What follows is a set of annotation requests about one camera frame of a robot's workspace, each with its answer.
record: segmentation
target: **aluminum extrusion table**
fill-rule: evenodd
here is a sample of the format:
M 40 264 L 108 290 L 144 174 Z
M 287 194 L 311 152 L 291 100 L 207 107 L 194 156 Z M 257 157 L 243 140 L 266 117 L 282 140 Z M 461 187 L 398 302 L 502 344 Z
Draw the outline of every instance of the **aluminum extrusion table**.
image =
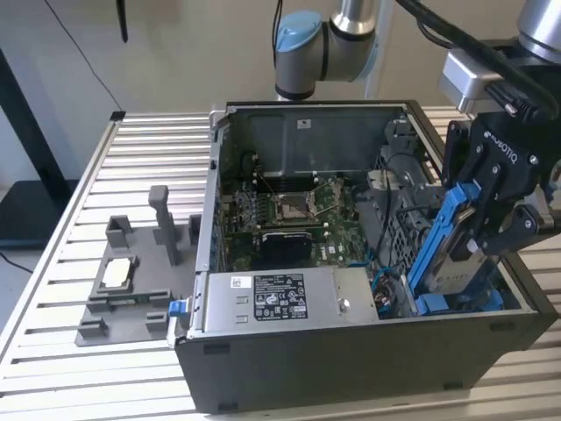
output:
M 450 107 L 425 108 L 444 136 Z M 0 336 L 0 419 L 142 419 L 209 416 L 195 410 L 164 340 L 77 347 L 76 326 L 105 248 L 111 215 L 155 225 L 152 184 L 170 188 L 175 221 L 202 211 L 209 115 L 132 115 L 110 122 L 34 275 Z M 561 238 L 522 259 L 561 310 Z M 470 392 L 243 413 L 236 419 L 561 419 L 561 322 L 526 352 L 502 357 Z

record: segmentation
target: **black cable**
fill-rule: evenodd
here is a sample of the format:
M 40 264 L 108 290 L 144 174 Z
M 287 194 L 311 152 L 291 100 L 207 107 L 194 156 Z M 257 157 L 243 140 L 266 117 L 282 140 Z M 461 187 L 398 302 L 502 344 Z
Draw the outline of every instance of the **black cable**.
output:
M 394 172 L 393 169 L 391 169 L 388 165 L 389 165 L 389 162 L 390 162 L 393 158 L 395 158 L 396 156 L 408 156 L 408 157 L 410 157 L 410 158 L 415 158 L 415 156 L 414 156 L 411 152 L 396 152 L 396 153 L 391 154 L 391 155 L 389 156 L 389 158 L 386 160 L 385 167 L 386 167 L 386 169 L 389 169 L 389 170 L 390 170 L 391 172 L 393 172 L 394 174 L 395 174 L 395 172 Z
M 522 70 L 510 63 L 506 57 L 497 53 L 457 26 L 442 19 L 435 12 L 425 7 L 419 0 L 396 0 L 397 3 L 413 15 L 417 21 L 428 26 L 438 35 L 446 38 L 458 48 L 466 51 L 474 60 L 498 73 L 506 82 L 520 90 L 534 101 L 551 120 L 559 115 L 559 104 L 553 95 L 534 82 Z
M 107 88 L 107 85 L 105 85 L 105 83 L 103 83 L 103 81 L 101 80 L 101 78 L 97 75 L 96 71 L 94 70 L 94 68 L 92 67 L 91 63 L 88 60 L 88 57 L 86 57 L 86 54 L 82 51 L 82 49 L 80 48 L 80 46 L 78 45 L 78 43 L 76 42 L 76 40 L 74 39 L 74 37 L 70 34 L 70 32 L 68 31 L 67 27 L 64 26 L 64 24 L 62 23 L 62 21 L 59 18 L 59 15 L 56 14 L 56 11 L 54 11 L 53 6 L 51 6 L 51 4 L 48 2 L 48 0 L 43 0 L 46 4 L 46 6 L 51 10 L 51 12 L 53 13 L 53 16 L 56 18 L 56 20 L 59 22 L 60 27 L 64 30 L 64 32 L 67 33 L 67 36 L 70 38 L 70 40 L 74 43 L 74 45 L 76 46 L 76 48 L 78 49 L 78 51 L 80 52 L 80 54 L 82 55 L 82 58 L 86 61 L 86 64 L 89 67 L 89 70 L 91 71 L 92 75 L 101 83 L 101 85 L 105 88 L 105 90 L 107 91 L 107 93 L 109 94 L 109 96 L 111 97 L 111 99 L 113 100 L 113 102 L 115 103 L 115 105 L 118 107 L 118 109 L 120 111 L 123 110 L 123 108 L 121 107 L 121 105 L 119 104 L 119 102 L 117 101 L 117 99 L 115 99 L 115 97 L 113 96 L 113 94 L 111 93 L 111 91 L 109 90 L 109 88 Z
M 450 50 L 455 47 L 450 41 L 447 41 L 446 39 L 438 38 L 438 36 L 432 33 L 429 30 L 429 28 L 423 25 L 419 20 L 417 20 L 417 26 L 419 27 L 419 31 L 421 31 L 424 38 L 428 39 L 433 44 L 441 46 L 442 48 L 446 48 L 447 50 Z
M 273 30 L 271 33 L 271 42 L 273 44 L 273 64 L 276 66 L 277 63 L 277 41 L 279 37 L 279 25 L 281 24 L 282 18 L 282 3 L 283 0 L 277 0 L 277 8 L 274 11 L 273 18 Z
M 389 187 L 389 178 L 387 177 L 387 171 L 386 171 L 386 193 L 387 193 L 387 199 L 386 199 L 386 211 L 384 216 L 384 225 L 382 226 L 382 232 L 380 234 L 380 237 L 378 238 L 378 244 L 376 245 L 376 252 L 375 252 L 376 261 L 378 261 L 378 264 L 380 265 L 381 268 L 389 267 L 389 264 L 392 262 L 391 245 L 389 248 L 389 263 L 387 265 L 382 264 L 380 258 L 380 250 L 382 247 L 382 243 L 384 242 L 384 237 L 386 237 L 387 228 L 389 227 L 389 213 L 392 209 L 392 190 Z
M 28 269 L 28 268 L 26 268 L 25 266 L 18 265 L 17 263 L 15 263 L 15 262 L 11 261 L 10 259 L 8 259 L 4 253 L 0 253 L 0 257 L 2 257 L 2 259 L 4 259 L 4 260 L 6 261 L 6 263 L 8 263 L 9 265 L 12 265 L 12 266 L 15 267 L 15 268 L 24 270 L 24 271 L 27 272 L 28 274 L 32 274 L 32 273 L 33 273 L 33 271 L 32 271 L 31 269 Z

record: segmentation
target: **blue cable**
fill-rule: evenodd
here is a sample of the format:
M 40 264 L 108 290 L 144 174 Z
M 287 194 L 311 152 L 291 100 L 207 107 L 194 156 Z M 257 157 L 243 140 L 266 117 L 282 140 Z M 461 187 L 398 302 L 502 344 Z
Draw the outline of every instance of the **blue cable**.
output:
M 374 280 L 372 281 L 372 292 L 374 292 L 376 290 L 376 287 L 378 286 L 378 281 L 380 280 L 380 277 L 382 276 L 382 274 L 385 274 L 386 272 L 389 272 L 390 270 L 394 270 L 394 268 L 389 268 L 389 267 L 381 268 L 376 273 L 376 276 L 374 276 Z
M 374 260 L 374 252 L 372 248 L 368 251 L 368 255 L 365 256 L 365 261 L 354 261 L 347 265 L 348 268 L 365 268 Z

